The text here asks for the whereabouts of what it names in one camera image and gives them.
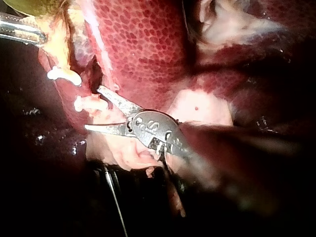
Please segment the right arm instrument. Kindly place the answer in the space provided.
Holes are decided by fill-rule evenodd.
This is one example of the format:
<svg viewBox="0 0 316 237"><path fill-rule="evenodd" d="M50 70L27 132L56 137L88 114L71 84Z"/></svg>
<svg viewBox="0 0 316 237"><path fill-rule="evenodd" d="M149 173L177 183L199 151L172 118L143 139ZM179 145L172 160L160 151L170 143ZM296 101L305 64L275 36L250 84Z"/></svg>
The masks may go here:
<svg viewBox="0 0 316 237"><path fill-rule="evenodd" d="M189 146L179 128L179 123L171 116L153 110L144 110L129 117L127 129L147 148L155 150L161 159L167 154L191 160L197 153Z"/></svg>

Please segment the right arm instrument jaw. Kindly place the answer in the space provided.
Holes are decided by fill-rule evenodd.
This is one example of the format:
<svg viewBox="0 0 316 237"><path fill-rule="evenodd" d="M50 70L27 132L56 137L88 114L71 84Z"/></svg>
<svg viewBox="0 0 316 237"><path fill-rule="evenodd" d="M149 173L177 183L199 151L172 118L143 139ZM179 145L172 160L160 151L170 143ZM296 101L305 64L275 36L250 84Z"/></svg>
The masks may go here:
<svg viewBox="0 0 316 237"><path fill-rule="evenodd" d="M142 111L143 108L139 105L121 97L116 92L108 89L107 87L100 85L97 88L97 92L102 94L108 99L113 105L115 105L125 116L133 116L138 112Z"/></svg>
<svg viewBox="0 0 316 237"><path fill-rule="evenodd" d="M84 128L89 131L101 132L111 135L135 137L133 130L126 123L112 124L85 124Z"/></svg>

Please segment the left arm instrument jaw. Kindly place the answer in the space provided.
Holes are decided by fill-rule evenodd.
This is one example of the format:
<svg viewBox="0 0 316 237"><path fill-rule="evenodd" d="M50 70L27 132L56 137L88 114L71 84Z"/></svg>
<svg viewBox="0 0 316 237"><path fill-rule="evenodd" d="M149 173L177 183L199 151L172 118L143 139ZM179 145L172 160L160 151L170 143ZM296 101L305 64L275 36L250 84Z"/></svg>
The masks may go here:
<svg viewBox="0 0 316 237"><path fill-rule="evenodd" d="M46 34L34 19L0 13L0 38L25 44L42 45L47 43Z"/></svg>

